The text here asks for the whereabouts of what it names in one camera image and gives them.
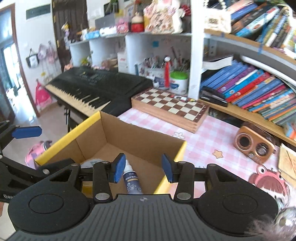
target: black stapler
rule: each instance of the black stapler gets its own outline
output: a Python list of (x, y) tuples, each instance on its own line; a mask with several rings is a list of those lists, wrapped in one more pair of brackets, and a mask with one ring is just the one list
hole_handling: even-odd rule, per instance
[(203, 86), (200, 90), (200, 99), (213, 104), (228, 107), (228, 102), (225, 100), (225, 96), (223, 94), (206, 86)]

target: green lid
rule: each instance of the green lid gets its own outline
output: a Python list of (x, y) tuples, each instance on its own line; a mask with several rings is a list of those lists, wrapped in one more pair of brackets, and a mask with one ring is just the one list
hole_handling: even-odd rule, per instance
[(173, 71), (171, 72), (170, 77), (176, 80), (186, 80), (188, 79), (188, 74), (185, 72)]

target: bottle label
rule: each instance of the bottle label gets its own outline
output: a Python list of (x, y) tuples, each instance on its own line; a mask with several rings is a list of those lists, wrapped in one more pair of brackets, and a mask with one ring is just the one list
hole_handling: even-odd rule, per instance
[(128, 194), (143, 194), (136, 172), (132, 171), (125, 173), (123, 175), (123, 179), (128, 190)]

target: table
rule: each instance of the table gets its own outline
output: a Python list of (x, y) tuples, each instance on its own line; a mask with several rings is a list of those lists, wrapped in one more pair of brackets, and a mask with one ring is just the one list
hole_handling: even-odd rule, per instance
[[(126, 111), (119, 118), (127, 123), (137, 125), (146, 129), (158, 131), (176, 138), (184, 139), (187, 141), (187, 148), (184, 154), (184, 161), (191, 162), (195, 167), (205, 168), (209, 163), (215, 163), (233, 174), (243, 178), (251, 183), (255, 182), (258, 185), (258, 180), (263, 180), (263, 177), (273, 176), (274, 178), (266, 179), (264, 186), (273, 186), (279, 184), (281, 179), (277, 169), (279, 148), (276, 147), (274, 154), (270, 156), (268, 161), (264, 164), (263, 172), (262, 166), (258, 165), (250, 158), (246, 157), (233, 146), (235, 135), (239, 128), (230, 125), (221, 120), (207, 116), (198, 131), (193, 134), (182, 128), (174, 126), (156, 117), (138, 111), (134, 108)], [(223, 157), (213, 155), (215, 152)], [(169, 193), (173, 196), (177, 184), (175, 184)], [(200, 197), (205, 192), (203, 182), (195, 182), (194, 197)], [(269, 191), (272, 196), (281, 197), (287, 202), (287, 195), (280, 193), (280, 191)]]

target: checkered pattern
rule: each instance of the checkered pattern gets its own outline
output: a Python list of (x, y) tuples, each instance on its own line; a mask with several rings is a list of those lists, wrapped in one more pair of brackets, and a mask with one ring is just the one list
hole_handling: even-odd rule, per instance
[[(209, 163), (215, 163), (246, 181), (251, 174), (257, 172), (257, 164), (233, 146), (238, 128), (221, 120), (207, 116), (194, 134), (134, 108), (119, 118), (133, 125), (184, 139), (187, 141), (184, 160), (193, 163), (195, 167), (206, 167)], [(222, 151), (223, 158), (216, 159), (212, 154), (215, 150)], [(276, 153), (272, 154), (264, 164), (267, 169), (277, 170), (278, 154), (277, 148)], [(173, 195), (176, 187), (177, 184), (172, 185), (169, 193)], [(205, 184), (195, 182), (194, 197), (199, 197), (204, 192)]]
[(170, 97), (170, 93), (157, 89), (150, 89), (140, 93), (133, 99), (152, 105), (159, 109), (168, 111), (188, 120), (198, 122), (202, 116), (201, 111), (205, 110), (205, 105), (197, 102), (183, 102)]

